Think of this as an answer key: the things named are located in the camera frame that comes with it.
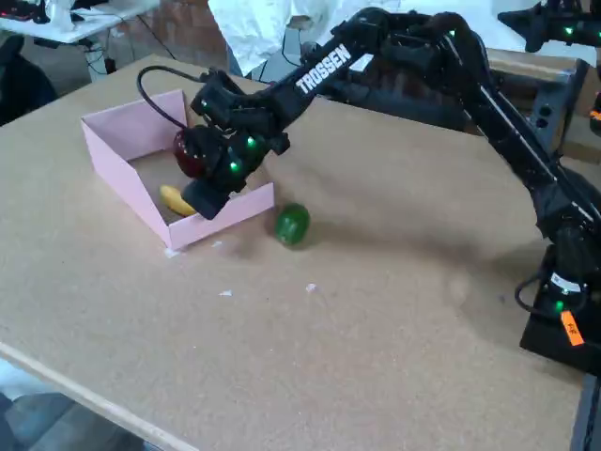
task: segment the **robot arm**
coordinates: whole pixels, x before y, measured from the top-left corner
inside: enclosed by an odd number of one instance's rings
[[[601,195],[582,176],[562,168],[531,123],[499,92],[478,35],[456,14],[391,14],[378,8],[361,10],[331,32],[332,39],[301,67],[254,94],[242,92],[219,70],[197,80],[205,85],[192,109],[208,125],[187,129],[179,124],[187,149],[183,159],[202,166],[183,198],[212,219],[232,192],[244,188],[269,150],[282,154],[289,148],[284,130],[308,108],[322,84],[364,54],[374,54],[454,96],[528,189],[537,226],[553,244],[540,271],[528,281],[539,281],[547,300],[537,307],[523,303],[523,284],[516,291],[518,303],[551,319],[559,315],[558,303],[574,313],[584,308],[601,281]],[[148,70],[152,68],[140,73],[140,88]]]

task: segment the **black chair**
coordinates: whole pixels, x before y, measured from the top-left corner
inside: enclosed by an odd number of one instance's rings
[[[23,44],[11,36],[0,47],[0,126],[57,98],[46,74],[21,56]]]

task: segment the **cork table surface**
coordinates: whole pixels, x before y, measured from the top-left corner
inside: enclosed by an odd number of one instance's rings
[[[166,258],[79,125],[157,62],[201,70],[150,57],[0,129],[3,357],[167,450],[567,449],[581,375],[519,348],[512,300],[546,244],[483,138],[316,100],[253,180],[305,245],[265,214]]]

